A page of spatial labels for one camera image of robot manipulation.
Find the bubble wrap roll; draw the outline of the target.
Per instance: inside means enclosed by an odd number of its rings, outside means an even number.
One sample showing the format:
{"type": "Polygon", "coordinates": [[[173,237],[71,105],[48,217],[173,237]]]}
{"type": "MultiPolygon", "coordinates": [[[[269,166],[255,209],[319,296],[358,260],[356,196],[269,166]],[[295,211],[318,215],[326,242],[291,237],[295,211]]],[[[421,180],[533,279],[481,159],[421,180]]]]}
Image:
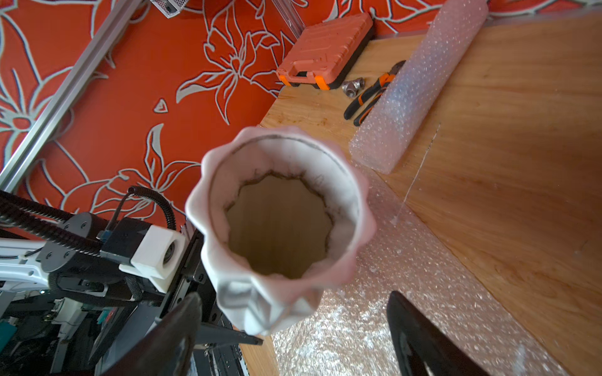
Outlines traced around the bubble wrap roll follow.
{"type": "Polygon", "coordinates": [[[371,169],[376,234],[351,283],[273,335],[282,375],[563,375],[564,368],[371,169]]]}

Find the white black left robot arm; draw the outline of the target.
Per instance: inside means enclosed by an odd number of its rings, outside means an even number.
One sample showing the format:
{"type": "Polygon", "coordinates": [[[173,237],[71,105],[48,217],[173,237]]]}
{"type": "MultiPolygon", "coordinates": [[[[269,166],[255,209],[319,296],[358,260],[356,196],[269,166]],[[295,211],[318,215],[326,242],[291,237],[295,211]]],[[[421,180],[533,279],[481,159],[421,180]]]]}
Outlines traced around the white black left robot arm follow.
{"type": "Polygon", "coordinates": [[[161,311],[150,332],[109,368],[111,375],[185,375],[194,367],[193,354],[204,352],[213,375],[239,374],[228,357],[241,344],[262,340],[238,332],[222,318],[216,292],[200,260],[204,238],[199,232],[177,230],[171,209],[166,225],[139,219],[102,219],[84,212],[71,214],[23,201],[1,211],[1,312],[16,316],[12,304],[27,291],[48,291],[25,306],[47,312],[61,306],[51,319],[60,327],[50,370],[59,373],[72,337],[86,317],[84,306],[112,309],[88,365],[94,367],[111,347],[139,304],[161,311]]]}

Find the white ribbed ceramic vase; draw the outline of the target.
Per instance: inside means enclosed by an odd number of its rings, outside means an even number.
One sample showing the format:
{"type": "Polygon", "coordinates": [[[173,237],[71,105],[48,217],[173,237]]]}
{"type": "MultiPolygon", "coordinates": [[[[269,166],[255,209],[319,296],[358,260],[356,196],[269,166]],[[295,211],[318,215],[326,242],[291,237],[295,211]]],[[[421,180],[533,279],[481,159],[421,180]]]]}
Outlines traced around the white ribbed ceramic vase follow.
{"type": "Polygon", "coordinates": [[[294,126],[244,128],[210,150],[185,211],[229,321],[272,335],[350,282],[376,233],[368,190],[336,144],[294,126]]]}

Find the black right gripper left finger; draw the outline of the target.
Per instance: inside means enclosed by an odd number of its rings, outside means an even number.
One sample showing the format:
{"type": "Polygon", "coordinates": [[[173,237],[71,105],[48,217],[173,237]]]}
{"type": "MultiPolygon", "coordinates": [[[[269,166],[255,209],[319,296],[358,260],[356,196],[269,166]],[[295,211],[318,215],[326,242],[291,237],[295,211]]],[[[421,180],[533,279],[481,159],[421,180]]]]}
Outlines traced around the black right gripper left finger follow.
{"type": "Polygon", "coordinates": [[[202,316],[198,293],[187,295],[106,375],[187,375],[202,316]]]}

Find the narrow bubble bundle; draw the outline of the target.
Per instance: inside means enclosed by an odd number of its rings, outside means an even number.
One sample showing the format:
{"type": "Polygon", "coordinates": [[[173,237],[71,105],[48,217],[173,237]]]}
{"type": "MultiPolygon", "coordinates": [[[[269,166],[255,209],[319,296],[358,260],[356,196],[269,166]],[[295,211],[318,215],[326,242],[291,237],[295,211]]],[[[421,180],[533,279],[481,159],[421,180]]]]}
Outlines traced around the narrow bubble bundle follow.
{"type": "Polygon", "coordinates": [[[389,174],[409,147],[456,69],[489,8],[486,1],[447,1],[349,143],[351,157],[389,174]]]}

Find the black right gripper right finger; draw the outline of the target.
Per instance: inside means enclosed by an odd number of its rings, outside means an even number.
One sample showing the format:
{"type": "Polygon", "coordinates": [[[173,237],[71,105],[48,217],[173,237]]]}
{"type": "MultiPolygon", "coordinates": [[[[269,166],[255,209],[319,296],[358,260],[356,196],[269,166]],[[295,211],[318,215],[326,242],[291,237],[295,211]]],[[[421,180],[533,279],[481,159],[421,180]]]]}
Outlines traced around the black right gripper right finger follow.
{"type": "Polygon", "coordinates": [[[387,322],[401,374],[487,374],[399,291],[390,293],[387,322]]]}

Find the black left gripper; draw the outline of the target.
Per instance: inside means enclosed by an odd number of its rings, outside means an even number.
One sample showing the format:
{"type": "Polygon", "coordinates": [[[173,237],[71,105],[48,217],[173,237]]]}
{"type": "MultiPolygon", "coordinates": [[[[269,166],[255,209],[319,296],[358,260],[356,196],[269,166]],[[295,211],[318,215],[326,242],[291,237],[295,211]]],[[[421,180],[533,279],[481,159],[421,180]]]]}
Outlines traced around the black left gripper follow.
{"type": "Polygon", "coordinates": [[[186,234],[183,256],[148,326],[142,305],[122,307],[109,318],[89,356],[97,375],[246,375],[242,345],[263,340],[234,329],[216,304],[216,292],[200,260],[204,237],[186,234]]]}

